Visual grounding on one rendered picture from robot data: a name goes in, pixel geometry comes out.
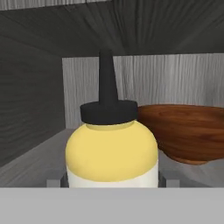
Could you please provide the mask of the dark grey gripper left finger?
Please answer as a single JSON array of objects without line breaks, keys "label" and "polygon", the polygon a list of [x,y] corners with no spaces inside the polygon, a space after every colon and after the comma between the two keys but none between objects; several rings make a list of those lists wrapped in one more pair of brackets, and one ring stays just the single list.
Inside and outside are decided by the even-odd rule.
[{"label": "dark grey gripper left finger", "polygon": [[49,178],[46,181],[46,186],[47,187],[56,187],[56,188],[68,187],[67,174],[64,173],[60,177]]}]

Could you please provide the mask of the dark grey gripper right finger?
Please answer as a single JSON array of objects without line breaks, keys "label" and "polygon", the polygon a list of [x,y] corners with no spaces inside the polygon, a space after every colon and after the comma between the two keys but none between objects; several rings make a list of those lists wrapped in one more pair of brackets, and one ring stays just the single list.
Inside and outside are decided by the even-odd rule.
[{"label": "dark grey gripper right finger", "polygon": [[180,179],[171,172],[160,172],[158,174],[158,186],[167,188],[180,187]]}]

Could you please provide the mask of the yellow condiment bottle black cap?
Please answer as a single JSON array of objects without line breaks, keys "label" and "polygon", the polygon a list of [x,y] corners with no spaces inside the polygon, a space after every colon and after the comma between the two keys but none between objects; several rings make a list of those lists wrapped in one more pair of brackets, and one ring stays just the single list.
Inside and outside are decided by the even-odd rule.
[{"label": "yellow condiment bottle black cap", "polygon": [[69,187],[158,187],[158,144],[137,102],[118,98],[110,50],[99,55],[99,100],[81,105],[80,118],[66,144]]}]

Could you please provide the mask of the brown wooden bowl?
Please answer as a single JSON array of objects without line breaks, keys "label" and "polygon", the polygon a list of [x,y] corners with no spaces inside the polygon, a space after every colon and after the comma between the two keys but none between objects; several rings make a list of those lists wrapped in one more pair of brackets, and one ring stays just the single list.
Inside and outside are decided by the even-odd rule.
[{"label": "brown wooden bowl", "polygon": [[138,121],[152,131],[168,158],[189,165],[224,158],[224,108],[145,105],[138,108]]}]

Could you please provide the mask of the grey wooden cabinet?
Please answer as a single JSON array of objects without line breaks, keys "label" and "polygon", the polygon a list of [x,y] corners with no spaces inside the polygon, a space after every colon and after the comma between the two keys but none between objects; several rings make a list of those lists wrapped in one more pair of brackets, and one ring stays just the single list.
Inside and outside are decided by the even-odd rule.
[{"label": "grey wooden cabinet", "polygon": [[0,186],[62,172],[104,46],[122,98],[224,107],[224,0],[0,0]]}]

